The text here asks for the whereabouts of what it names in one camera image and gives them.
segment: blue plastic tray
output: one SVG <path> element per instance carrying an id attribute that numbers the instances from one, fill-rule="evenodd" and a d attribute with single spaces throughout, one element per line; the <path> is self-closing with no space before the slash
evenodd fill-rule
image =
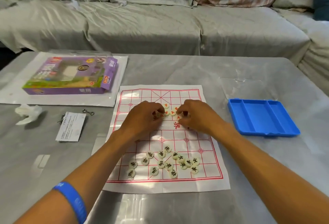
<path id="1" fill-rule="evenodd" d="M 296 136 L 300 134 L 282 103 L 272 100 L 229 99 L 235 128 L 242 135 Z"/>

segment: couch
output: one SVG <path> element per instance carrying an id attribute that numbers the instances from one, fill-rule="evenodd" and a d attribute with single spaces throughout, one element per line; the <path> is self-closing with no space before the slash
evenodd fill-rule
<path id="1" fill-rule="evenodd" d="M 68 1 L 20 0 L 0 10 L 0 42 L 14 52 L 285 57 L 329 95 L 329 24 L 291 10 L 310 11 L 312 1 L 244 8 L 194 0 L 80 0 L 77 11 Z"/>

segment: forearm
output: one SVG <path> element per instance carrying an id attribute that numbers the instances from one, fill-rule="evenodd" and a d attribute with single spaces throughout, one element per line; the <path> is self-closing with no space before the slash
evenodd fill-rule
<path id="1" fill-rule="evenodd" d="M 94 155 L 63 180 L 80 194 L 87 213 L 92 209 L 129 141 L 127 135 L 115 131 Z M 77 223 L 77 219 L 65 197 L 60 192 L 51 190 L 19 218 L 17 223 Z"/>
<path id="2" fill-rule="evenodd" d="M 231 125 L 214 138 L 229 151 L 279 223 L 329 223 L 329 198 L 243 138 Z"/>

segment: silicone bracelet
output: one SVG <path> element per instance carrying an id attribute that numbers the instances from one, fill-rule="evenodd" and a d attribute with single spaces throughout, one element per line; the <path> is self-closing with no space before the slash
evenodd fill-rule
<path id="1" fill-rule="evenodd" d="M 53 189 L 62 193 L 62 195 L 68 200 L 73 208 L 79 224 L 83 224 L 87 219 L 87 211 L 84 202 L 79 193 L 72 187 L 71 184 L 62 181 L 57 184 Z"/>

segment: person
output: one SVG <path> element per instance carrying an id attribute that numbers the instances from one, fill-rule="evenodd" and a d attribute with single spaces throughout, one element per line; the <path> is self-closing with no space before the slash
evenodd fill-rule
<path id="1" fill-rule="evenodd" d="M 83 218 L 92 209 L 126 149 L 135 140 L 161 125 L 162 118 L 153 118 L 156 110 L 165 112 L 163 106 L 155 102 L 144 101 L 135 106 L 120 129 L 114 131 L 94 155 L 59 184 L 68 184 L 68 187 L 72 187 L 70 192 L 75 190 L 80 195 L 82 202 L 77 199 L 76 203 L 85 206 Z M 277 223 L 329 223 L 329 197 L 243 138 L 209 105 L 186 100 L 177 110 L 177 114 L 181 113 L 188 116 L 179 120 L 185 128 L 208 134 L 223 144 Z M 23 214 L 16 224 L 83 223 L 79 213 L 69 203 L 68 196 L 64 194 L 58 189 L 52 189 Z"/>

